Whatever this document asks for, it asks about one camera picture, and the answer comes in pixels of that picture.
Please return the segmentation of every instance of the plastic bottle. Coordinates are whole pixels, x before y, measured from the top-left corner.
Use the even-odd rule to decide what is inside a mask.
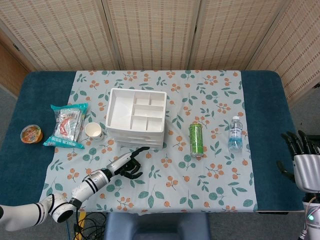
[[[232,118],[229,126],[228,149],[231,153],[242,152],[242,123],[238,116]]]

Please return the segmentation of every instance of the white organizer tray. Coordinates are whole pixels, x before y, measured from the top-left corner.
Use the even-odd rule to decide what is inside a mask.
[[[162,148],[167,93],[112,88],[106,127],[116,142]]]

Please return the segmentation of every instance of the woven panel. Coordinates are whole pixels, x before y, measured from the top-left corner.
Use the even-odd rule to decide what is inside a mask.
[[[106,2],[125,70],[187,67],[198,0]]]
[[[117,69],[95,0],[0,0],[0,19],[41,70]]]
[[[244,70],[283,0],[205,0],[190,69]]]
[[[18,96],[28,71],[6,50],[1,43],[0,63],[0,85]]]
[[[288,102],[320,77],[320,0],[293,0],[280,16],[252,64],[276,71]]]

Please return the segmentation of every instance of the soda can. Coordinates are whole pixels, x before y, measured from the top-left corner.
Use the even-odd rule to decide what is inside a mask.
[[[192,123],[189,126],[190,155],[191,157],[202,157],[204,154],[204,142],[202,138],[202,125]]]

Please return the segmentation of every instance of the robotic hand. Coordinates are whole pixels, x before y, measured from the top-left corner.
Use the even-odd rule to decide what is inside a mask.
[[[0,205],[0,225],[4,225],[7,231],[16,231],[39,225],[48,215],[57,223],[66,221],[85,200],[107,185],[113,176],[120,174],[129,179],[140,177],[142,172],[137,172],[141,165],[135,156],[148,149],[149,147],[141,147],[134,152],[128,152],[111,162],[105,169],[96,170],[85,177],[82,183],[72,190],[69,202],[63,195],[54,193],[38,203],[21,206]]]
[[[293,156],[294,174],[288,172],[281,161],[277,166],[286,177],[294,182],[297,187],[305,192],[302,199],[305,211],[305,227],[299,236],[304,240],[320,239],[320,153],[318,147],[310,142],[307,135],[298,131],[302,143],[297,135],[292,132],[281,134],[286,141]]]

